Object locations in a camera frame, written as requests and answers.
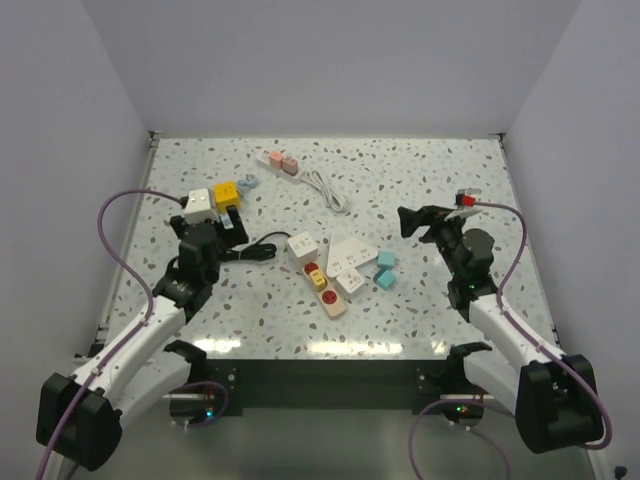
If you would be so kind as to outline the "teal plug adapter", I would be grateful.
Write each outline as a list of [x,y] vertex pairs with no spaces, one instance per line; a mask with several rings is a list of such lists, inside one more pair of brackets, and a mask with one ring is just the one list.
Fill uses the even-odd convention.
[[390,269],[382,268],[373,277],[374,283],[383,290],[389,290],[396,282],[396,276]]
[[392,269],[397,261],[395,253],[390,251],[379,251],[377,256],[377,266],[380,269]]

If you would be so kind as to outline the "white triangular power strip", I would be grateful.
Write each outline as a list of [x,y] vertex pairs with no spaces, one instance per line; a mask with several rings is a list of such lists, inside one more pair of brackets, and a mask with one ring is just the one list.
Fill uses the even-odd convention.
[[358,268],[378,257],[378,250],[343,232],[333,232],[329,241],[326,273],[336,278],[344,271]]

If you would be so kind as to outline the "white tiger plug adapter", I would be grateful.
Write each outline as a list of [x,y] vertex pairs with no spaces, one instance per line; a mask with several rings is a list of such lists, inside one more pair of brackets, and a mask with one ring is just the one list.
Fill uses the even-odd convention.
[[366,284],[365,278],[355,268],[342,271],[335,282],[342,296],[347,299],[354,297]]

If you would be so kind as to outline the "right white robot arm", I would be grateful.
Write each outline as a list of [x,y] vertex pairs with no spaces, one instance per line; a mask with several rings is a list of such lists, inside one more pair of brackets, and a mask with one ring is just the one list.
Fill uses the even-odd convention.
[[444,260],[452,308],[485,335],[485,349],[497,349],[513,370],[507,374],[480,362],[479,344],[460,345],[455,351],[462,358],[445,369],[448,386],[459,393],[478,386],[492,395],[514,416],[521,439],[536,454],[571,446],[606,448],[613,428],[591,363],[548,342],[508,304],[505,285],[491,276],[493,237],[465,226],[482,206],[462,194],[453,209],[397,210],[402,237],[424,228],[420,242],[434,245]]

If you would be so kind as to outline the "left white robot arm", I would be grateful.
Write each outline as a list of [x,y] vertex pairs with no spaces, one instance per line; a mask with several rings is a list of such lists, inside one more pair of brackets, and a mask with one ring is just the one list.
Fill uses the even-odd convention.
[[[171,224],[180,239],[178,254],[156,286],[146,291],[146,307],[83,366],[68,376],[54,373],[45,381],[36,426],[36,440],[45,448],[38,478],[43,478],[54,453],[88,471],[97,470],[116,450],[126,420],[173,390],[196,392],[209,386],[228,392],[209,379],[205,352],[173,337],[211,297],[225,253],[248,241],[238,209],[230,206],[227,214],[227,223],[206,220],[195,225],[173,217]],[[168,377],[134,395],[130,404],[117,405],[156,351],[176,354],[181,360]]]

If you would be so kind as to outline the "pink plug adapter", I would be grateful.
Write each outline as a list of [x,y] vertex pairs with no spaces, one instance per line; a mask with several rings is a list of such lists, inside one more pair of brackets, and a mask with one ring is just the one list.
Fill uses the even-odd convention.
[[270,167],[277,170],[282,169],[283,159],[283,154],[280,151],[273,150],[268,155]]

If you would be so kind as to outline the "brown-pink plug adapter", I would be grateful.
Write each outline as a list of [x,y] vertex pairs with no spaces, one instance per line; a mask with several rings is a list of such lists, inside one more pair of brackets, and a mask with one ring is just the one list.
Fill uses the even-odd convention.
[[282,170],[290,176],[296,176],[299,172],[298,161],[291,156],[284,157],[282,160]]

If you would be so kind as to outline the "yellow plug adapter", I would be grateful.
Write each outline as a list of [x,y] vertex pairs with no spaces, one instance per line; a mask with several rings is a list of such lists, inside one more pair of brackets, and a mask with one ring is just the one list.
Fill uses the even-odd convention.
[[320,269],[312,270],[308,273],[311,285],[313,288],[321,292],[327,288],[327,280],[324,273]]

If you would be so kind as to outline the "yellow cube socket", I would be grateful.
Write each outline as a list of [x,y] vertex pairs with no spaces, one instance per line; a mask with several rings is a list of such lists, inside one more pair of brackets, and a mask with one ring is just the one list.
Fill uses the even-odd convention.
[[233,181],[216,184],[213,187],[213,196],[220,212],[225,212],[229,206],[240,208],[239,191]]

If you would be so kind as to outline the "white cube socket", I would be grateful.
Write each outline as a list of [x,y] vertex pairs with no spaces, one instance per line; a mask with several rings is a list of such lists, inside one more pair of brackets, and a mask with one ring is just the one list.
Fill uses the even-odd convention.
[[300,265],[314,262],[318,258],[318,244],[308,231],[289,237],[286,244],[289,253]]

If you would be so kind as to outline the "wooden power strip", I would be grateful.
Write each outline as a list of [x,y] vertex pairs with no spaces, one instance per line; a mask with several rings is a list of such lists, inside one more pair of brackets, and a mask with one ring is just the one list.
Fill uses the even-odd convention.
[[[313,288],[313,286],[311,285],[310,279],[308,277],[308,273],[315,269],[320,269],[324,273],[327,280],[327,288],[321,292],[318,292]],[[343,298],[340,296],[336,288],[333,286],[333,284],[329,280],[328,275],[320,268],[320,266],[317,263],[311,262],[304,265],[302,268],[302,272],[311,290],[316,295],[318,299],[318,303],[323,307],[327,316],[331,320],[336,320],[340,316],[346,313],[346,305]]]

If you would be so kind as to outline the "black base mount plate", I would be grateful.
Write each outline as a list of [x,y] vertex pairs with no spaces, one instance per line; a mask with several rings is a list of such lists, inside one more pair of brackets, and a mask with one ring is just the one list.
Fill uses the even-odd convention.
[[164,351],[189,365],[189,384],[214,381],[195,389],[200,401],[170,411],[198,416],[198,409],[225,408],[228,416],[246,409],[409,410],[419,413],[447,395],[479,394],[463,373],[463,359],[477,359],[491,348],[483,342],[455,346],[444,360],[209,360],[205,352],[175,340]]

